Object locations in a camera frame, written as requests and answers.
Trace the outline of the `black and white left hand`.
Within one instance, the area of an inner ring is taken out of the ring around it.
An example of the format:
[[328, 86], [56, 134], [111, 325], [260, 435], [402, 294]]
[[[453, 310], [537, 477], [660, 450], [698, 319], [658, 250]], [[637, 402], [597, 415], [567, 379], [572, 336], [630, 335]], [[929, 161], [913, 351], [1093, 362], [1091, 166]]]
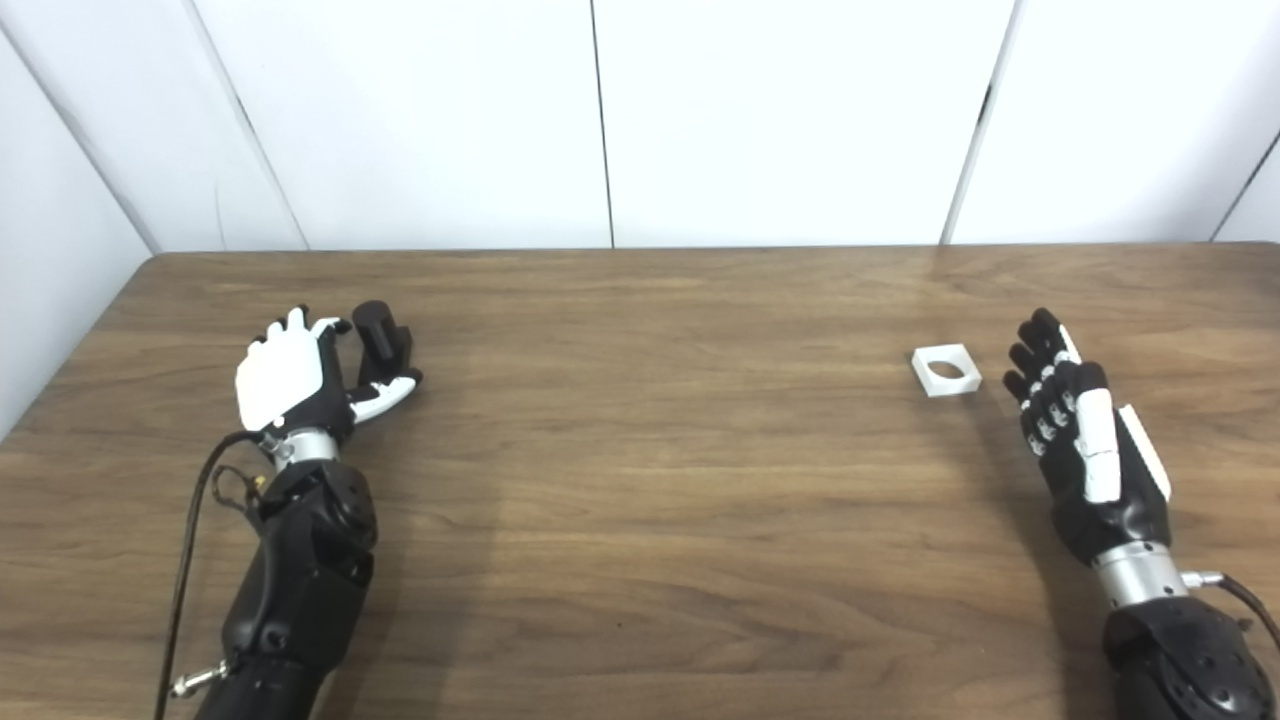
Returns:
[[[355, 386], [346, 383], [337, 347], [349, 332], [362, 346]], [[342, 445], [424, 383], [411, 365], [412, 347], [410, 328], [380, 300], [315, 322], [306, 305], [292, 307], [250, 342], [236, 370], [241, 424], [276, 438], [323, 430]]]

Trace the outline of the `black and white right hand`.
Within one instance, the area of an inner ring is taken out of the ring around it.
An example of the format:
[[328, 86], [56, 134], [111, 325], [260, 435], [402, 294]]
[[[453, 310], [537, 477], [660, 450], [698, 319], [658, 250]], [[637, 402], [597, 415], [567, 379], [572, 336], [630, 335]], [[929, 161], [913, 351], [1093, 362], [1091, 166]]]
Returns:
[[1119, 405], [1101, 364], [1084, 360], [1046, 307], [1018, 327], [1004, 386], [1051, 496], [1059, 538], [1080, 562], [1115, 548], [1170, 547], [1172, 486], [1132, 405]]

